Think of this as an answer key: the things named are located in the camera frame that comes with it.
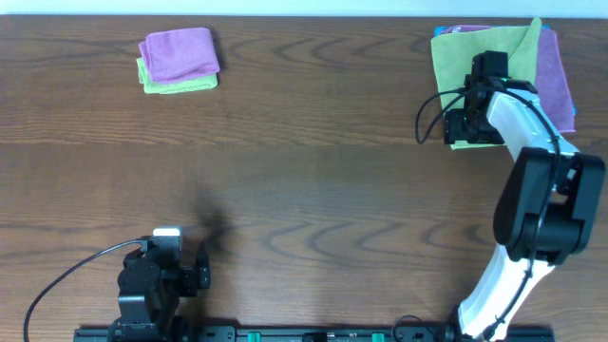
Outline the green microfiber cloth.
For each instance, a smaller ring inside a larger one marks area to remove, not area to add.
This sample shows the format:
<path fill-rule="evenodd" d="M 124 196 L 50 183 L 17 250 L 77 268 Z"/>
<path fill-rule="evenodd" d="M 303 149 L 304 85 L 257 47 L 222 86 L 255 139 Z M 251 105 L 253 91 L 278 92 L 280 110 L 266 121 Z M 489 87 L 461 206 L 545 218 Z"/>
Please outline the green microfiber cloth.
<path fill-rule="evenodd" d="M 492 89 L 487 118 L 512 157 L 525 147 L 546 145 L 546 134 L 535 114 L 540 110 L 534 83 L 541 30 L 542 21 L 535 18 L 527 26 L 444 33 L 431 39 L 442 109 L 462 89 Z"/>

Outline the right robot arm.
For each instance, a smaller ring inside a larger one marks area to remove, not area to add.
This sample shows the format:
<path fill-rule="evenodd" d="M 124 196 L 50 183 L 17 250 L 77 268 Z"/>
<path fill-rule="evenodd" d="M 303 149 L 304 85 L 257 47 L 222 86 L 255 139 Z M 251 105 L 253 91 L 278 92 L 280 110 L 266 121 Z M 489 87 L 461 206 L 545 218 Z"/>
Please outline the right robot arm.
<path fill-rule="evenodd" d="M 537 89 L 509 76 L 504 52 L 474 56 L 458 97 L 463 108 L 444 115 L 445 142 L 504 145 L 514 166 L 493 216 L 492 258 L 458 305 L 446 340 L 539 339 L 538 332 L 510 332 L 509 323 L 544 277 L 587 246 L 605 164 L 561 136 Z"/>

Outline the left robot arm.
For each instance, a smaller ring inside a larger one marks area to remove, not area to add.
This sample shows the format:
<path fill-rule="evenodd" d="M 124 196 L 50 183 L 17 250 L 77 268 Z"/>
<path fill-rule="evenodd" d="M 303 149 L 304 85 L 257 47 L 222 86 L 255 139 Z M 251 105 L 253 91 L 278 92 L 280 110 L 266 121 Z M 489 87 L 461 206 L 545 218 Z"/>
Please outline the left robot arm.
<path fill-rule="evenodd" d="M 195 297 L 210 287 L 210 264 L 201 242 L 192 266 L 181 265 L 181 238 L 143 237 L 142 247 L 128 253 L 118 276 L 120 317 L 105 340 L 195 341 L 197 330 L 176 315 L 183 297 Z"/>

